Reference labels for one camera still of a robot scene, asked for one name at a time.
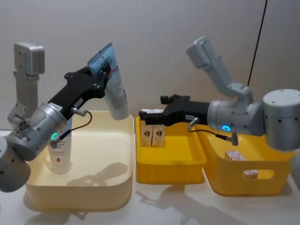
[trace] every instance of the small box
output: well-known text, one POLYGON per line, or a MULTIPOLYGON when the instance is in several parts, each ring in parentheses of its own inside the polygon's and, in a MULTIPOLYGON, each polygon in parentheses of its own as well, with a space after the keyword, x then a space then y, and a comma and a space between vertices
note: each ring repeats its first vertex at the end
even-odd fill
MULTIPOLYGON (((142 109, 143 112, 153 113, 152 109, 142 109)), ((141 128, 141 146, 151 146, 153 135, 153 125, 146 125, 145 121, 142 121, 141 128)))
MULTIPOLYGON (((225 153, 225 159, 232 161, 246 161, 246 159, 237 150, 227 151, 225 153)), ((244 179, 255 179, 258 176, 257 170, 245 170, 242 174, 244 179)))
MULTIPOLYGON (((154 113, 162 113, 163 109, 153 109, 154 113)), ((152 146, 163 147, 165 141, 165 127, 164 125, 153 126, 152 146)))

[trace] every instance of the white wall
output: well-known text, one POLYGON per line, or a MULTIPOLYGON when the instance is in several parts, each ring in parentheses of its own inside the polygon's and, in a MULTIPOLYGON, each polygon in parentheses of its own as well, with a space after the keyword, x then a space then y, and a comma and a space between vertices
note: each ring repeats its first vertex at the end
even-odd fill
POLYGON ((256 101, 272 90, 300 90, 300 1, 268 2, 250 88, 256 101))
MULTIPOLYGON (((13 44, 32 41, 45 48, 46 73, 39 102, 64 85, 64 74, 83 67, 113 41, 130 113, 158 108, 160 95, 222 98, 185 49, 210 38, 230 72, 247 83, 263 0, 10 0, 0 6, 0 128, 16 100, 13 44)), ((100 109, 102 100, 87 108, 100 109)))

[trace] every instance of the cream plastic tray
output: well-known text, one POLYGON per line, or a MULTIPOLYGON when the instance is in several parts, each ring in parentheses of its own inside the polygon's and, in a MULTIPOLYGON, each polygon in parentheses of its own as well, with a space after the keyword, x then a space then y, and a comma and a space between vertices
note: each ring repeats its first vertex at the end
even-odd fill
MULTIPOLYGON (((131 197, 134 119, 114 120, 109 112, 91 111, 93 121, 72 132, 71 170, 55 174, 48 148, 30 162, 26 184, 30 201, 40 210, 116 210, 131 197)), ((73 117, 72 127, 89 116, 73 117)))

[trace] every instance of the white table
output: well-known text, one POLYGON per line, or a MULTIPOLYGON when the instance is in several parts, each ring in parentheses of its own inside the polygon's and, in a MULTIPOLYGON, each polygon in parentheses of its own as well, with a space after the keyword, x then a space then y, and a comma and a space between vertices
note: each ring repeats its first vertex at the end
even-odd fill
POLYGON ((299 225, 300 192, 289 176, 275 197, 221 197, 204 184, 144 185, 133 181, 129 203, 113 212, 38 212, 26 189, 0 192, 0 225, 299 225), (154 200, 141 202, 142 193, 154 200))

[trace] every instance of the cardboard box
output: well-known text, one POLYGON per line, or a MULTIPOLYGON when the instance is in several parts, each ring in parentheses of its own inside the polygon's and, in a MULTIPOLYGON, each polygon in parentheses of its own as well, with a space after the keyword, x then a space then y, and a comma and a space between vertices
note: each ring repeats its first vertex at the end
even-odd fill
MULTIPOLYGON (((246 159, 240 154, 237 150, 227 151, 225 153, 225 159, 236 160, 236 161, 245 161, 246 159)), ((245 170, 242 174, 244 179, 256 179, 258 176, 257 170, 245 170)))
MULTIPOLYGON (((146 113, 153 113, 152 109, 142 109, 146 113)), ((146 125, 145 121, 142 121, 141 127, 141 146, 151 146, 153 135, 153 125, 146 125)))
MULTIPOLYGON (((162 113, 163 109, 154 109, 154 113, 162 113)), ((163 147, 165 142, 165 127, 164 125, 153 126, 152 146, 163 147)))

